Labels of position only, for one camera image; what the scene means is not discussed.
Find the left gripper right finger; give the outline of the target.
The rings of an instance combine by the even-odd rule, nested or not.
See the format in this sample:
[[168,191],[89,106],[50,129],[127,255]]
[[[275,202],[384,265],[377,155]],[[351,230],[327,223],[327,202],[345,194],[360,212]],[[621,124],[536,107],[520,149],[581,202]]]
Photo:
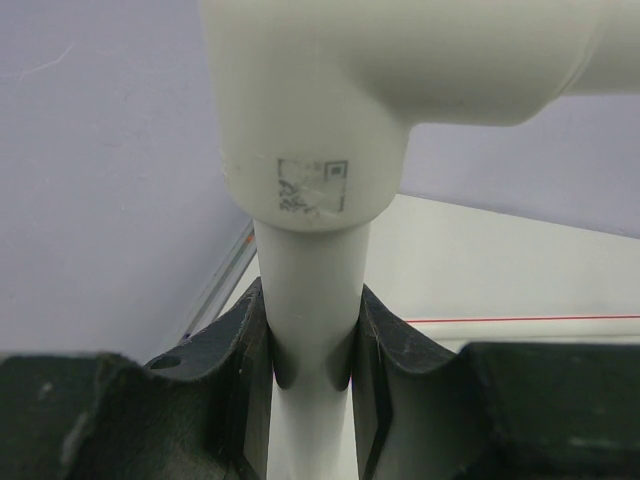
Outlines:
[[362,479],[635,479],[639,349],[452,352],[364,290],[352,399]]

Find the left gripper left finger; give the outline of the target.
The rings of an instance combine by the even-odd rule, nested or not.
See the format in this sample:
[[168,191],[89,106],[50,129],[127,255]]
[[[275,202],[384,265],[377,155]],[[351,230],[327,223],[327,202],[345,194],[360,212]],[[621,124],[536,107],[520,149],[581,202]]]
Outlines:
[[272,361],[262,287],[145,365],[3,354],[5,479],[262,479]]

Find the white PVC pipe frame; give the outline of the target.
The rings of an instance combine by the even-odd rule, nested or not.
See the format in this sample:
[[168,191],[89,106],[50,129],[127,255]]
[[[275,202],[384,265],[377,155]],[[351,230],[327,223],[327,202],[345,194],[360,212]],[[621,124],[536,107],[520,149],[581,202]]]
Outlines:
[[635,1],[204,1],[230,193],[253,219],[285,450],[338,471],[371,222],[421,123],[517,125],[639,87]]

